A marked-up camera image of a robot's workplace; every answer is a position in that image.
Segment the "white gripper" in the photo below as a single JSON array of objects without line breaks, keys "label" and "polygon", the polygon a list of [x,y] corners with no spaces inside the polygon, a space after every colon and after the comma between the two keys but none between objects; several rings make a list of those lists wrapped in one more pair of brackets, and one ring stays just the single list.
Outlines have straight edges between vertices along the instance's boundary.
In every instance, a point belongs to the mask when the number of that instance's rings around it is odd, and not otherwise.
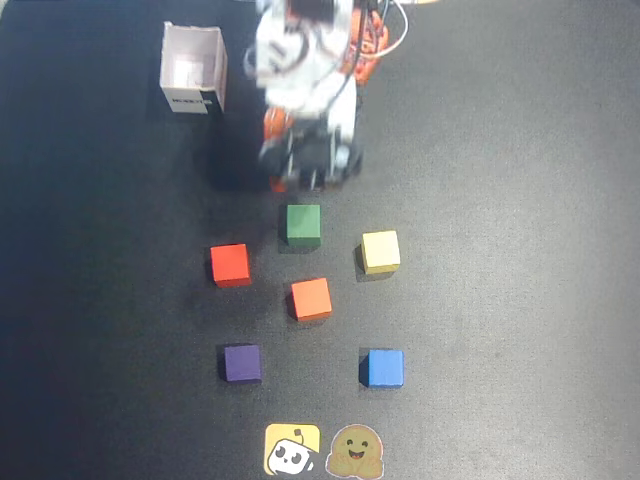
[{"label": "white gripper", "polygon": [[[333,72],[323,79],[294,72],[262,72],[266,112],[263,144],[282,139],[295,125],[319,121],[320,129],[337,133],[342,143],[355,137],[357,88],[353,78]],[[276,193],[287,191],[280,175],[270,174],[269,185]]]}]

